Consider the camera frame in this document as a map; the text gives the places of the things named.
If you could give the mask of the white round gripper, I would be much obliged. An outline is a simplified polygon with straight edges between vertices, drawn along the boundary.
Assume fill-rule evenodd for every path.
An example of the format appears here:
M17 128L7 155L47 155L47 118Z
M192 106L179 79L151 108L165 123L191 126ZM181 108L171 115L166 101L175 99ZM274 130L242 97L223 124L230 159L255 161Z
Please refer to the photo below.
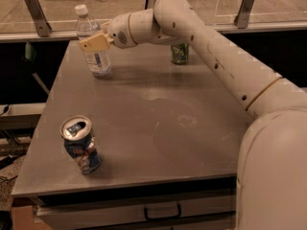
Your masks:
M129 30L130 14L125 13L114 17L100 25L103 33L79 36L79 46L84 52L101 52L108 50L113 44L121 49L132 46Z

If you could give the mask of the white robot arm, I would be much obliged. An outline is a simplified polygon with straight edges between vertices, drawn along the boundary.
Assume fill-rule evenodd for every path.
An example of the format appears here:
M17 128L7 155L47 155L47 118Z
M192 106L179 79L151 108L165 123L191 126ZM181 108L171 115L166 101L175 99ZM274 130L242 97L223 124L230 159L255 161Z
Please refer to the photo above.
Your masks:
M156 0L81 41L85 52L188 43L252 117L237 169L236 230L307 230L307 93L206 26L186 0Z

